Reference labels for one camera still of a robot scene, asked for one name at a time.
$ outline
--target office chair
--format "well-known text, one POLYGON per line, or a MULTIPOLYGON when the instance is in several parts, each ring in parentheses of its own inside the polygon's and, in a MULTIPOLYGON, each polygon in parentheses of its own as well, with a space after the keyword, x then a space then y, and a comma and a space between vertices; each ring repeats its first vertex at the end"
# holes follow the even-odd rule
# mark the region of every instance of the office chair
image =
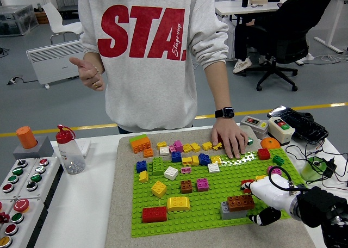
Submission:
POLYGON ((293 76, 297 75, 297 69, 291 69, 287 67, 279 67, 277 63, 288 64, 296 62, 304 58, 308 54, 308 45, 306 42, 306 34, 308 31, 316 26, 330 0, 299 0, 303 5, 303 8, 294 8, 294 19, 296 22, 300 22, 300 27, 296 29, 288 29, 282 33, 271 33, 267 35, 269 38, 269 45, 266 48, 266 58, 273 57, 271 64, 261 67, 249 67, 245 69, 242 76, 246 76, 246 71, 266 71, 266 74, 257 83, 256 90, 262 90, 262 82, 265 81, 270 75, 276 74, 284 79, 286 82, 292 85, 292 91, 297 91, 297 86, 290 78, 288 78, 284 72, 292 72, 293 76))
POLYGON ((67 25, 63 25, 63 18, 61 17, 61 14, 52 3, 47 3, 43 5, 42 7, 48 18, 49 25, 51 26, 51 30, 54 33, 56 33, 51 36, 51 45, 53 44, 52 37, 58 36, 58 35, 63 35, 64 42, 66 42, 65 33, 68 33, 68 32, 75 33, 76 38, 79 39, 79 34, 83 32, 81 22, 74 22, 67 25))

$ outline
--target smartwatch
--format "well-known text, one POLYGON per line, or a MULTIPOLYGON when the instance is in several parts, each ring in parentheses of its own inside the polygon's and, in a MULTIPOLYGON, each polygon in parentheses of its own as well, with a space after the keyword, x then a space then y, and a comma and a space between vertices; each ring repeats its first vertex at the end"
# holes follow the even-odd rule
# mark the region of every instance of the smartwatch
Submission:
POLYGON ((231 107, 219 109, 215 111, 215 118, 217 119, 218 117, 226 117, 228 119, 231 119, 234 117, 234 109, 231 107))

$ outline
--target gray sweatshirt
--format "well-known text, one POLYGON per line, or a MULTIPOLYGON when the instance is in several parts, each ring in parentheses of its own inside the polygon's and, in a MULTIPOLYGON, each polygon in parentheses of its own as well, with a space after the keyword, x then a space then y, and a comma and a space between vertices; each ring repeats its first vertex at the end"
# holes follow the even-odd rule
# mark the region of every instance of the gray sweatshirt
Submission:
POLYGON ((191 57, 206 68, 228 50, 214 0, 79 0, 78 9, 85 53, 100 53, 108 77, 109 117, 131 132, 191 126, 191 57))

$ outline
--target person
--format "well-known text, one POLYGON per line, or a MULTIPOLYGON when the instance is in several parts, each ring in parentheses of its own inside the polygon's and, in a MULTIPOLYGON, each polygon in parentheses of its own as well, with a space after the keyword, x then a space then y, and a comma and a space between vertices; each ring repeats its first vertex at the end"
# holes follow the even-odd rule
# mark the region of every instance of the person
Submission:
POLYGON ((286 35, 299 29, 300 26, 302 29, 310 29, 319 22, 321 17, 320 14, 308 13, 319 9, 315 0, 287 0, 284 3, 278 3, 278 6, 279 9, 274 13, 236 26, 234 52, 237 62, 232 71, 234 74, 252 65, 250 58, 247 57, 247 44, 258 50, 259 65, 265 65, 270 60, 266 58, 267 48, 272 46, 278 34, 286 35))
MULTIPOLYGON (((216 110, 232 106, 228 27, 214 10, 214 0, 79 0, 85 54, 70 62, 85 86, 106 88, 105 108, 120 133, 192 126, 197 91, 191 54, 204 68, 216 110)), ((216 119, 213 145, 219 137, 230 158, 245 154, 248 136, 232 118, 216 119)))

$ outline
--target white chair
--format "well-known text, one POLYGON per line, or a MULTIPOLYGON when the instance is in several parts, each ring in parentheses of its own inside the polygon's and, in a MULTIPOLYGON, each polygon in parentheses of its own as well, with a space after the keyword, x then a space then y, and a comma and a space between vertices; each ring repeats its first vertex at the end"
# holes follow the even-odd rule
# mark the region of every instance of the white chair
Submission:
POLYGON ((75 33, 76 37, 79 39, 79 34, 83 32, 81 22, 74 22, 67 25, 63 25, 63 18, 61 17, 61 14, 52 3, 47 3, 43 5, 42 7, 48 18, 49 25, 51 26, 51 30, 54 33, 56 33, 51 36, 51 45, 53 44, 52 37, 57 35, 63 35, 64 42, 65 42, 66 41, 65 33, 67 32, 75 33))

